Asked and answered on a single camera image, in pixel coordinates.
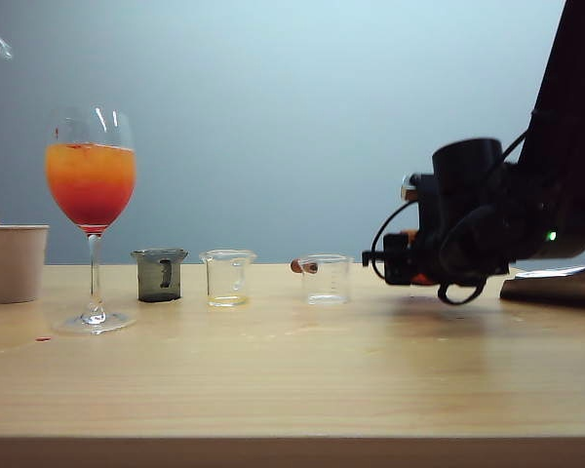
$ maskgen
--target paper cup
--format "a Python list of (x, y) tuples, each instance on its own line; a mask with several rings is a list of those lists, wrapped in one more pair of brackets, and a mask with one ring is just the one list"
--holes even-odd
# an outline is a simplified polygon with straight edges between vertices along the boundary
[(47, 225), (0, 225), (0, 303), (35, 300), (41, 290)]

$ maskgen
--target empty glass beaker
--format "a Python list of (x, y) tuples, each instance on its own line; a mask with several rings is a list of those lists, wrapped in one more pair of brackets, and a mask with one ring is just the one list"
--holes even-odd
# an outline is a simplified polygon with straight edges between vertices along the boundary
[(349, 300), (349, 267), (353, 258), (315, 253), (298, 260), (309, 304), (341, 304)]
[(146, 249), (132, 252), (138, 268), (138, 300), (162, 302), (180, 298), (180, 265), (184, 249)]
[(255, 253), (220, 249), (199, 256), (206, 263), (209, 305), (233, 306), (248, 301), (246, 269), (255, 260)]

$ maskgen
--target yellow liquid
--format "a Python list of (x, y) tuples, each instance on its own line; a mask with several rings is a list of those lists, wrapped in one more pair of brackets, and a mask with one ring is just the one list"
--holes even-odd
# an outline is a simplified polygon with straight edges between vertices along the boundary
[(209, 305), (214, 305), (217, 307), (231, 307), (234, 305), (244, 304), (247, 301), (249, 301), (249, 298), (246, 295), (223, 295), (223, 296), (209, 295), (208, 296)]

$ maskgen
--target small glass beaker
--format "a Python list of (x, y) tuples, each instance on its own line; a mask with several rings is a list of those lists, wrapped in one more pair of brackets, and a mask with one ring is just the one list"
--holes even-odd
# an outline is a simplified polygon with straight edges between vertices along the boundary
[(209, 305), (233, 306), (249, 300), (245, 270), (255, 260), (255, 253), (220, 249), (199, 257), (206, 263)]
[(349, 267), (353, 258), (315, 253), (298, 260), (309, 304), (342, 304), (349, 300)]
[(138, 300), (163, 302), (180, 298), (180, 265), (184, 249), (145, 249), (131, 253), (138, 268)]

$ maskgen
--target orange drink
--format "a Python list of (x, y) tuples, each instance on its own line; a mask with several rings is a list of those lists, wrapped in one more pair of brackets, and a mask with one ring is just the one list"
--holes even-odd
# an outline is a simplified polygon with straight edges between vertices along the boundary
[(132, 149), (96, 143), (54, 143), (46, 149), (52, 196), (86, 234), (101, 234), (124, 210), (136, 171)]

